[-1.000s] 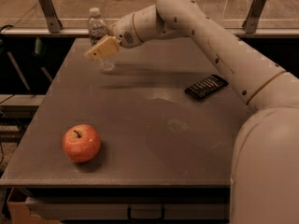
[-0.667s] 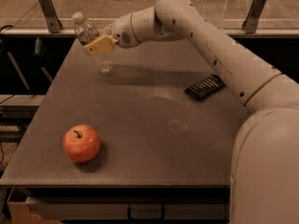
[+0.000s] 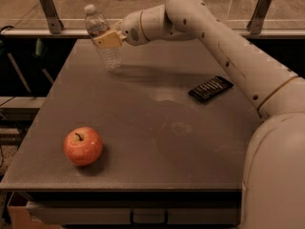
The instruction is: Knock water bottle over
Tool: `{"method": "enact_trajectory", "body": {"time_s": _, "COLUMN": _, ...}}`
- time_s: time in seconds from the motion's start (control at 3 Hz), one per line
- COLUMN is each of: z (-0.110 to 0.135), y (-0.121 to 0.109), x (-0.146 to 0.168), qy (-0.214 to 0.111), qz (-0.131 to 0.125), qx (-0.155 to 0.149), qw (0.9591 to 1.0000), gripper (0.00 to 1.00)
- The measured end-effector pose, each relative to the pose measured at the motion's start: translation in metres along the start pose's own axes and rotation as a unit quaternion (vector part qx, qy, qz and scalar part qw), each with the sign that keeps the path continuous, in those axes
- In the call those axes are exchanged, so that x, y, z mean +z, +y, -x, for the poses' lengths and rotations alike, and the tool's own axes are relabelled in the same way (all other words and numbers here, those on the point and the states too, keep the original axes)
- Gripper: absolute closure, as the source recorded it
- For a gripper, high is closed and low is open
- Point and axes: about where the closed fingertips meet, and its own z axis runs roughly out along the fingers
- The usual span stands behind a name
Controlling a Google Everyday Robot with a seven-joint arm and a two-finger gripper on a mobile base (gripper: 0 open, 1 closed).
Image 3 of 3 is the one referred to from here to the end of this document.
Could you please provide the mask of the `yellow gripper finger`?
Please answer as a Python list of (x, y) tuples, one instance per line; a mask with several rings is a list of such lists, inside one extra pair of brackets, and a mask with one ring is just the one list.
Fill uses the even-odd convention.
[(126, 36), (117, 30), (110, 30), (92, 40), (93, 44), (100, 49), (119, 48), (122, 46)]

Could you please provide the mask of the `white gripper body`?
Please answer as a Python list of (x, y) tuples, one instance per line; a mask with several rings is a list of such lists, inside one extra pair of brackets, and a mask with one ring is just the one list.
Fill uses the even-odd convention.
[(142, 10), (132, 12), (111, 25), (111, 28), (117, 32), (121, 42), (126, 42), (132, 46), (140, 46), (149, 42), (142, 29), (142, 13)]

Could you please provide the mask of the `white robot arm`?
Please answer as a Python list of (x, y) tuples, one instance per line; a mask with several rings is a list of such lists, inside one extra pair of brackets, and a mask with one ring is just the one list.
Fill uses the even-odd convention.
[(240, 229), (305, 229), (305, 79), (217, 20), (203, 0), (166, 0), (94, 39), (100, 48), (198, 39), (262, 117), (247, 150)]

